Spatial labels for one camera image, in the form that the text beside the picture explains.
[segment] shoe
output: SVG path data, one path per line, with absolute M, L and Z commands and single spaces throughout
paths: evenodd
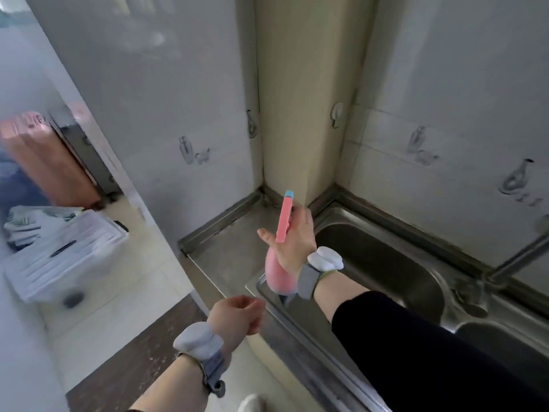
M 267 412 L 267 404 L 259 395 L 248 395 L 238 407 L 238 412 Z

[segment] metal faucet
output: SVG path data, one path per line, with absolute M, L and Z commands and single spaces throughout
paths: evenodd
M 512 276 L 544 255 L 548 250 L 549 231 L 540 235 L 495 269 L 484 272 L 476 282 L 458 281 L 453 288 L 456 299 L 468 314 L 478 318 L 486 318 L 490 292 L 503 289 Z

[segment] kitchen counter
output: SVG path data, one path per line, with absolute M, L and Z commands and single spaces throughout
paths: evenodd
M 264 268 L 267 245 L 257 236 L 264 227 L 275 231 L 279 210 L 261 199 L 188 257 L 225 297 L 248 293 L 246 283 Z M 263 339 L 326 411 L 368 409 L 276 318 L 267 312 Z

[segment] left hand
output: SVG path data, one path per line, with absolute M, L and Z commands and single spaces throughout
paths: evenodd
M 214 333 L 223 339 L 222 351 L 227 361 L 246 335 L 259 332 L 264 315 L 265 301 L 251 296 L 222 299 L 214 305 L 208 323 Z

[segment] right hand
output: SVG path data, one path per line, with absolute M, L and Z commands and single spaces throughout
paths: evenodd
M 274 250 L 282 269 L 296 279 L 303 264 L 307 263 L 307 256 L 316 251 L 311 211 L 298 204 L 294 205 L 284 243 L 277 243 L 275 235 L 264 228 L 258 229 L 257 234 Z

